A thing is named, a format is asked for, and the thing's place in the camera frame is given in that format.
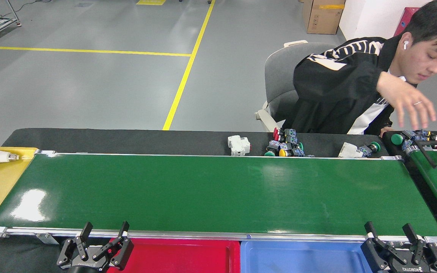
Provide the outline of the person's right hand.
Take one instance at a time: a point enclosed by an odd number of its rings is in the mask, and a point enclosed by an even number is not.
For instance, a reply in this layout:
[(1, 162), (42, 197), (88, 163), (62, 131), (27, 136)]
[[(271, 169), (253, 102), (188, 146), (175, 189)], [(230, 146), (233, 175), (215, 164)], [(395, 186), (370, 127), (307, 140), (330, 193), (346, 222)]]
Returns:
[(430, 121), (437, 121), (437, 113), (432, 102), (409, 83), (387, 72), (381, 72), (378, 93), (397, 111), (401, 127), (408, 115), (413, 130), (425, 129)]

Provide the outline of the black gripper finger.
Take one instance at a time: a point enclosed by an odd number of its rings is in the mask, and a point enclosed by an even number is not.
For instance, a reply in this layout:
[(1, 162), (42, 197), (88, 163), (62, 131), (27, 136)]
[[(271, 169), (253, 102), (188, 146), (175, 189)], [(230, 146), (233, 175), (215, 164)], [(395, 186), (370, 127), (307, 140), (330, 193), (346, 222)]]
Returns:
[(408, 241), (411, 243), (412, 258), (409, 262), (412, 266), (406, 271), (412, 273), (433, 273), (437, 272), (437, 249), (432, 243), (427, 243), (418, 236), (411, 224), (407, 223), (402, 227)]
[(380, 240), (371, 221), (364, 228), (368, 238), (361, 245), (361, 250), (369, 263), (372, 272), (393, 272), (392, 258), (395, 249)]
[(80, 232), (80, 235), (77, 235), (74, 238), (67, 239), (64, 242), (64, 245), (56, 262), (57, 266), (59, 266), (60, 268), (65, 268), (67, 265), (70, 265), (75, 249), (78, 250), (80, 260), (84, 262), (88, 261), (90, 256), (87, 253), (87, 240), (89, 238), (92, 228), (92, 223), (86, 222), (83, 230)]
[(107, 271), (110, 267), (116, 267), (119, 271), (125, 269), (134, 248), (132, 240), (128, 238), (128, 230), (129, 223), (124, 221), (118, 236), (104, 245), (104, 271)]

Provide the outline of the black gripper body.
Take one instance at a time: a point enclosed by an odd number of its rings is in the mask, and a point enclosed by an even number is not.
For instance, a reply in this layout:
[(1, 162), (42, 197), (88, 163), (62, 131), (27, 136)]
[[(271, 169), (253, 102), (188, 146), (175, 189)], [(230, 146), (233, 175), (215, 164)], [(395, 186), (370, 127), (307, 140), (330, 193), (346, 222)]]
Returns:
[(103, 246), (88, 246), (87, 253), (90, 256), (87, 262), (80, 260), (79, 256), (72, 257), (68, 273), (106, 273), (109, 268), (110, 257), (109, 250), (98, 261), (93, 260)]
[(418, 264), (416, 264), (411, 256), (404, 257), (406, 264), (402, 264), (394, 256), (389, 256), (387, 258), (387, 264), (390, 268), (391, 273), (429, 273), (430, 266), (425, 261), (424, 257), (419, 257)]

